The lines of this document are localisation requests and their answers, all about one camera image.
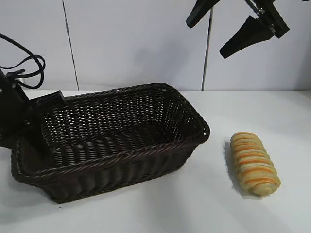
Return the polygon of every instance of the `bread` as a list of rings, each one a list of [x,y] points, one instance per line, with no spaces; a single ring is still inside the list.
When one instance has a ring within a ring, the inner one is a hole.
[[[231,137],[231,151],[241,187],[258,196],[268,196],[281,185],[277,171],[262,141],[249,132]]]

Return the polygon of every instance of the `basket rim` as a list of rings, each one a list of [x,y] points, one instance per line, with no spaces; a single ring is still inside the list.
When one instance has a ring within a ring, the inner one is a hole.
[[[184,149],[188,147],[196,147],[204,142],[206,142],[210,136],[210,127],[207,125],[207,123],[204,121],[204,119],[201,117],[201,115],[194,109],[194,107],[188,102],[188,100],[176,89],[169,86],[166,83],[153,83],[153,84],[146,84],[146,85],[139,85],[139,86],[133,86],[133,87],[126,87],[126,88],[117,88],[110,91],[104,91],[104,92],[95,92],[95,93],[87,93],[87,94],[81,94],[76,96],[67,97],[68,99],[83,99],[85,97],[97,97],[100,96],[110,96],[115,94],[124,94],[124,92],[130,92],[130,91],[137,91],[138,89],[151,89],[152,87],[156,88],[166,88],[167,90],[171,91],[173,95],[177,95],[180,100],[182,100],[183,105],[191,110],[194,114],[194,122],[195,125],[200,125],[199,132],[187,136],[185,139],[173,141],[169,143],[163,143],[155,146],[145,146],[139,149],[135,150],[127,150],[122,151],[113,157],[105,156],[102,158],[87,160],[85,162],[76,163],[76,164],[70,164],[62,167],[50,167],[47,169],[43,169],[36,172],[30,172],[25,171],[23,169],[23,164],[21,162],[21,157],[23,156],[20,149],[21,144],[25,140],[23,137],[20,137],[15,146],[12,149],[12,160],[11,160],[11,166],[12,166],[12,174],[14,176],[23,176],[23,181],[28,180],[30,183],[32,183],[32,180],[37,179],[43,179],[48,177],[55,177],[55,176],[68,176],[72,175],[76,172],[79,172],[79,174],[82,171],[86,171],[89,169],[94,169],[98,167],[109,167],[114,165],[118,161],[126,162],[133,159],[139,159],[146,156],[151,156],[156,153],[161,153],[166,150],[179,150]]]

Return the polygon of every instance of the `black clamp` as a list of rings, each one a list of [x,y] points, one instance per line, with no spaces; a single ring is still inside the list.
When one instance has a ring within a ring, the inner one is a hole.
[[[12,78],[23,70],[8,72],[0,69],[0,146],[12,148],[19,133],[40,154],[48,153],[48,146],[41,133],[40,115],[50,109],[64,106],[65,98],[60,91],[29,99],[20,85]]]
[[[198,0],[186,20],[187,25],[190,28],[194,27],[219,1]],[[281,38],[289,31],[289,27],[273,5],[275,0],[245,1],[259,17],[255,19],[249,16],[238,32],[220,49],[220,53],[224,58],[253,44],[269,40],[273,36]]]

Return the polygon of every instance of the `dark brown wicker basket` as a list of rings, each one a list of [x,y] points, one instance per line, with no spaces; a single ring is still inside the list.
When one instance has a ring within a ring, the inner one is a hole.
[[[189,102],[163,83],[67,97],[41,116],[50,154],[23,135],[12,175],[64,203],[179,169],[210,130]]]

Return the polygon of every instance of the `black cable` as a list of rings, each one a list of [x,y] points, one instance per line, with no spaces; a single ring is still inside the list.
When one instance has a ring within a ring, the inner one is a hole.
[[[24,62],[30,60],[30,59],[34,59],[34,61],[37,63],[37,65],[39,66],[39,70],[35,71],[35,72],[32,72],[32,73],[29,73],[29,74],[18,74],[18,75],[15,75],[14,79],[17,79],[17,78],[30,78],[30,77],[33,77],[35,75],[38,75],[40,74],[40,81],[38,83],[38,85],[36,86],[29,86],[29,85],[26,85],[24,83],[22,83],[21,81],[19,80],[15,80],[16,83],[18,83],[19,85],[23,86],[23,87],[26,87],[28,89],[32,89],[32,90],[35,90],[35,89],[38,89],[39,87],[42,86],[43,84],[43,81],[44,81],[44,68],[45,68],[45,60],[42,56],[40,55],[34,55],[33,53],[31,53],[27,48],[25,48],[24,46],[22,46],[21,44],[19,44],[18,42],[16,42],[15,40],[12,40],[11,38],[3,35],[0,33],[0,38],[10,42],[11,44],[19,47],[21,50],[23,50],[25,53],[27,53],[29,56],[26,57],[23,61],[21,61],[18,65],[14,66],[14,67],[9,67],[9,68],[5,68],[5,67],[0,67],[2,69],[11,69],[11,68],[16,68],[17,66],[23,64]]]

